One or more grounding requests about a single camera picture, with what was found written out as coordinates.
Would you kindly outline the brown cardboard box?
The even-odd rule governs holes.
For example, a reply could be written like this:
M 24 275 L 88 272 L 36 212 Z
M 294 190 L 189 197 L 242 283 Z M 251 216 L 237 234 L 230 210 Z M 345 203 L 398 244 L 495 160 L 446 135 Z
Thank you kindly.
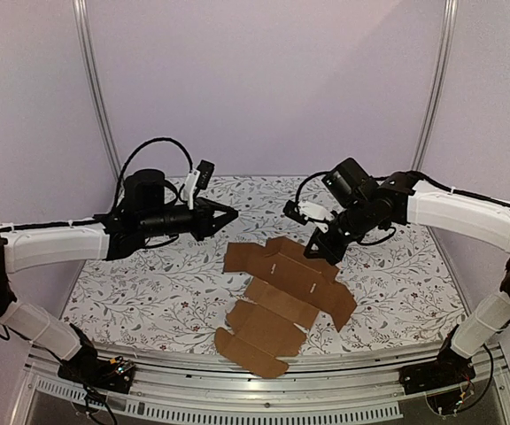
M 324 259 L 309 259 L 305 247 L 285 236 L 265 244 L 229 243 L 223 271 L 251 277 L 244 298 L 226 314 L 231 330 L 217 328 L 219 355 L 265 379 L 284 375 L 285 358 L 298 355 L 319 313 L 330 316 L 337 331 L 357 307 L 336 277 L 339 269 Z

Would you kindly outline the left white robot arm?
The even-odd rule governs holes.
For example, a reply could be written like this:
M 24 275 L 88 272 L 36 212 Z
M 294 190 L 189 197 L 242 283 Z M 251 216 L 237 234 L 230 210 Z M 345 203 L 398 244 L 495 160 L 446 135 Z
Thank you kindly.
M 159 236 L 174 241 L 189 234 L 198 242 L 212 237 L 238 211 L 199 196 L 210 178 L 210 172 L 194 169 L 177 189 L 163 172 L 142 169 L 123 182 L 122 198 L 109 213 L 48 224 L 0 224 L 0 325 L 50 351 L 83 383 L 97 383 L 104 371 L 93 344 L 75 326 L 18 300 L 10 274 L 69 261 L 125 259 Z

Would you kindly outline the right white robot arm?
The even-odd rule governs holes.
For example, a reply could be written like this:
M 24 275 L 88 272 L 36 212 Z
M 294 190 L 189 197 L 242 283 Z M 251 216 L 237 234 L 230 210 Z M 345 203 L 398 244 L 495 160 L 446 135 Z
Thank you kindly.
M 374 228 L 414 224 L 439 228 L 498 247 L 510 256 L 510 201 L 447 187 L 419 171 L 395 172 L 386 177 L 368 174 L 348 158 L 317 177 L 341 212 L 300 198 L 293 211 L 301 224 L 314 230 L 305 256 L 340 263 L 351 243 L 362 243 Z M 510 322 L 510 258 L 499 290 L 486 297 L 447 337 L 429 368 L 429 378 L 447 386 L 462 374 L 463 359 L 471 358 Z

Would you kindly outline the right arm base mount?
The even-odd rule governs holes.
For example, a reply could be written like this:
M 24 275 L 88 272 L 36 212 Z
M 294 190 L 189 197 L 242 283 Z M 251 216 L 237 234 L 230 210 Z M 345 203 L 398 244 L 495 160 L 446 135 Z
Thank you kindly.
M 436 390 L 475 378 L 471 359 L 463 358 L 452 350 L 452 337 L 457 328 L 448 334 L 434 360 L 399 369 L 398 381 L 406 395 Z

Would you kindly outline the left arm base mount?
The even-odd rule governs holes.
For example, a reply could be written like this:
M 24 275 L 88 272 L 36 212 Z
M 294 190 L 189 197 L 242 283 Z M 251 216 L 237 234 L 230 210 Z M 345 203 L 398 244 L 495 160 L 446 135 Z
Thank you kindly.
M 81 348 L 70 360 L 60 361 L 58 377 L 95 389 L 128 394 L 135 376 L 135 362 L 122 356 L 98 358 L 93 343 L 75 325 L 70 327 L 80 338 Z

